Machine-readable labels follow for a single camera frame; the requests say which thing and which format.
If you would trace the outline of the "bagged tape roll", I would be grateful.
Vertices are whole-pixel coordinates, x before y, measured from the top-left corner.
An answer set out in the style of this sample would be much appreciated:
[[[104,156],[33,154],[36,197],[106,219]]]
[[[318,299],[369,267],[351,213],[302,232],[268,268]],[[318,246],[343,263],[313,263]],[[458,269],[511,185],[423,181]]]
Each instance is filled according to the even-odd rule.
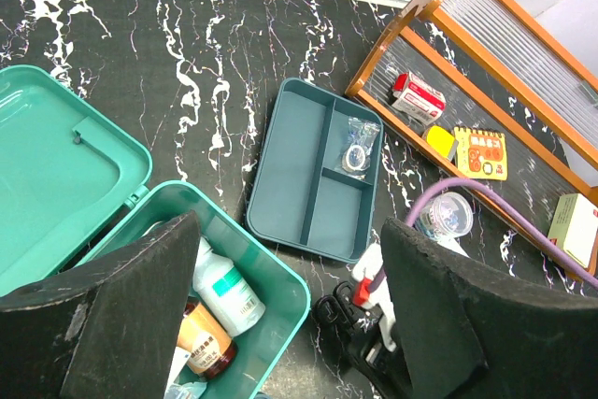
[[[347,139],[336,168],[347,176],[364,180],[379,132],[379,124],[349,117]]]

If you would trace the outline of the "blue white bandage packet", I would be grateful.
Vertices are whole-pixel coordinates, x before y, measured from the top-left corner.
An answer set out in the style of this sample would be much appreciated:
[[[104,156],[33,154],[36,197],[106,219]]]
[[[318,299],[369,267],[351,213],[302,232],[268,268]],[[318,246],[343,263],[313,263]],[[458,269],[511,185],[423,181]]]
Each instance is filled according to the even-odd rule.
[[[179,347],[175,348],[164,391],[164,399],[200,398],[206,391],[206,382],[185,381],[180,378],[190,356],[191,354],[187,350]]]

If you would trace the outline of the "green medicine kit box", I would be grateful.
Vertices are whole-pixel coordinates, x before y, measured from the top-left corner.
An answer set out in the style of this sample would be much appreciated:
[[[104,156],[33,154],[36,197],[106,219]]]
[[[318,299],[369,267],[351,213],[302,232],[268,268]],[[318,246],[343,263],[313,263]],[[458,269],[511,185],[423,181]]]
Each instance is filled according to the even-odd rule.
[[[306,319],[304,281],[190,183],[146,184],[150,153],[46,71],[1,72],[1,298],[194,211],[265,305],[207,398],[255,398]]]

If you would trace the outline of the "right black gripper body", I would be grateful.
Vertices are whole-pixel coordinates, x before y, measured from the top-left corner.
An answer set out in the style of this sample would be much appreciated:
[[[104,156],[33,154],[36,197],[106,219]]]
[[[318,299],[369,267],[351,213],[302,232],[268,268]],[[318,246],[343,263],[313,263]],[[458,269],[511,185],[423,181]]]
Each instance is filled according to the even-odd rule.
[[[314,318],[332,338],[334,351],[364,375],[383,398],[411,398],[413,390],[402,349],[389,351],[379,327],[381,316],[351,302],[353,286],[342,281],[312,307]]]

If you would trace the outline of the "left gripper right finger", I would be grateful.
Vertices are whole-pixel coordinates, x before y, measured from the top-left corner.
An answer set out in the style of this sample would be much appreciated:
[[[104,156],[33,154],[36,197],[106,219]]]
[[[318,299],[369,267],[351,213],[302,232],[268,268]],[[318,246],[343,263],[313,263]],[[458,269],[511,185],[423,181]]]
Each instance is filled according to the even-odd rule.
[[[380,243],[415,398],[593,398],[597,302],[513,278],[396,219]]]

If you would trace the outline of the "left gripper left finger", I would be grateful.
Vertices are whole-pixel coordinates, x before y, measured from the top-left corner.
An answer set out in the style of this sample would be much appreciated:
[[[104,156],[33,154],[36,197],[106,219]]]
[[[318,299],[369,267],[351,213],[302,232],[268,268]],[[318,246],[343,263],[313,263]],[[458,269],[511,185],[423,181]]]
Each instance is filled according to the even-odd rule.
[[[200,234],[189,211],[2,296],[2,397],[163,397]]]

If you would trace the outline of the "blue white mask packet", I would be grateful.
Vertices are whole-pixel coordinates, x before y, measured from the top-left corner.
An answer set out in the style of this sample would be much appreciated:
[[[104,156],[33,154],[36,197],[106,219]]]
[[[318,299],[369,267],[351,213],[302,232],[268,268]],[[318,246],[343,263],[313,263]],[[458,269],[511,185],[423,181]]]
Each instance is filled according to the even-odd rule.
[[[455,253],[461,254],[464,257],[469,257],[469,255],[455,238],[443,238],[438,240],[437,243],[445,249],[449,249]]]

